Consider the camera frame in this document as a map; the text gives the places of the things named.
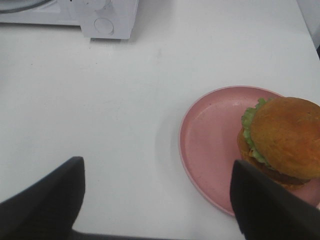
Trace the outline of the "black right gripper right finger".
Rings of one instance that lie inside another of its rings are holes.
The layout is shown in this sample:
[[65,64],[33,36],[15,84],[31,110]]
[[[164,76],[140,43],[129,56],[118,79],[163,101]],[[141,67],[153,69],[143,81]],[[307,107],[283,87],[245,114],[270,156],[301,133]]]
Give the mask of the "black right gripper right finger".
[[320,211],[244,160],[233,164],[229,195],[239,229],[247,240],[320,238]]

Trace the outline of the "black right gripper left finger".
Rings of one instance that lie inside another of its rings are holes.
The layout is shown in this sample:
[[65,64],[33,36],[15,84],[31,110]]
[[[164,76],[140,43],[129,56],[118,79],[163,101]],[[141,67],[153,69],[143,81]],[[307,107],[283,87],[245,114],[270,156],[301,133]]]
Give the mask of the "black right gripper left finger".
[[85,195],[84,159],[75,156],[1,202],[2,240],[66,240]]

